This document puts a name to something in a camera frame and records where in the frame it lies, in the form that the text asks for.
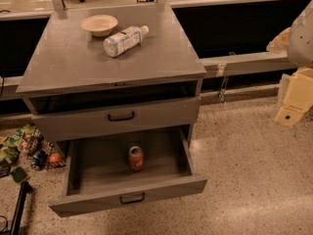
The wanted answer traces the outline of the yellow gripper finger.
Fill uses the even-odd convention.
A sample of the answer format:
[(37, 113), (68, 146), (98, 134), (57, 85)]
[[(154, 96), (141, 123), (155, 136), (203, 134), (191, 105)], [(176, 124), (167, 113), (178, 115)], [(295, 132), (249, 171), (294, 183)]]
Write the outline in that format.
[(313, 70), (299, 68), (292, 75), (283, 74), (279, 95), (281, 105), (274, 122), (281, 126), (293, 126), (313, 106)]
[(281, 53), (286, 52), (289, 45), (290, 28), (280, 32), (266, 47), (268, 52)]

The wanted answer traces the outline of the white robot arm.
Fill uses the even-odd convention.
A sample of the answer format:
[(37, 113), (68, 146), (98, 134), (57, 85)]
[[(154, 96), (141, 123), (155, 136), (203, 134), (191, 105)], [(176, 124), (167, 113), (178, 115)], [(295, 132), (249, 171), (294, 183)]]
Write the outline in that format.
[(313, 106), (313, 1), (266, 47), (268, 52), (286, 53), (297, 66), (292, 75), (281, 79), (283, 100), (274, 122), (293, 126)]

